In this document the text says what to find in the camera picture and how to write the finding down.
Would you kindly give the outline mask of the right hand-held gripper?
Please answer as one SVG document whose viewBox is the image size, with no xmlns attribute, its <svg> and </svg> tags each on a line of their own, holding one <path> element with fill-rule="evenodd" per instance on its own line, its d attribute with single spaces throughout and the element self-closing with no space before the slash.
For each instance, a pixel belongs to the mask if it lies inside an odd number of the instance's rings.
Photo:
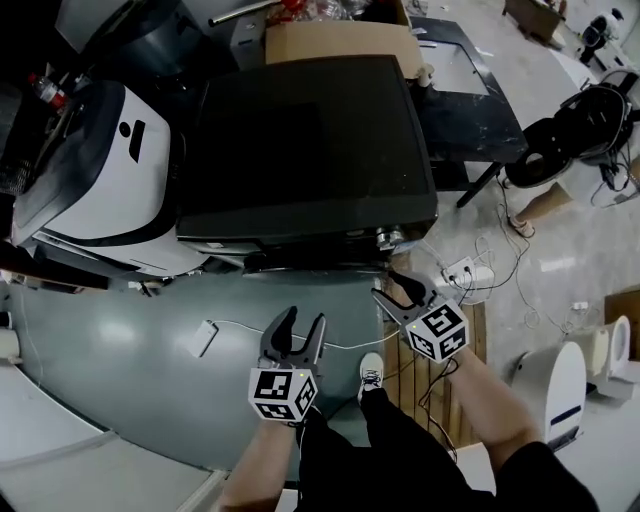
<svg viewBox="0 0 640 512">
<path fill-rule="evenodd" d="M 383 291 L 372 289 L 377 305 L 404 330 L 408 346 L 418 355 L 443 363 L 469 343 L 469 321 L 458 303 L 438 294 L 433 281 L 414 272 L 390 271 L 389 277 L 411 301 L 402 306 Z"/>
</svg>

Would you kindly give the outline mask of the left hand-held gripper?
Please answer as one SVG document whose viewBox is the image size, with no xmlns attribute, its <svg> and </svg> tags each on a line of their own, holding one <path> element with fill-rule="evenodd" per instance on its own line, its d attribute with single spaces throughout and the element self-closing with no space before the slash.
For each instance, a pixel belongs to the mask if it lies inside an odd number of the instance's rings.
<svg viewBox="0 0 640 512">
<path fill-rule="evenodd" d="M 298 308 L 291 306 L 267 327 L 260 340 L 260 358 L 249 377 L 248 402 L 262 419 L 301 423 L 318 395 L 317 363 L 322 357 L 326 317 L 319 314 L 303 346 L 302 362 L 273 361 L 267 357 L 287 357 L 292 351 L 292 328 Z"/>
</svg>

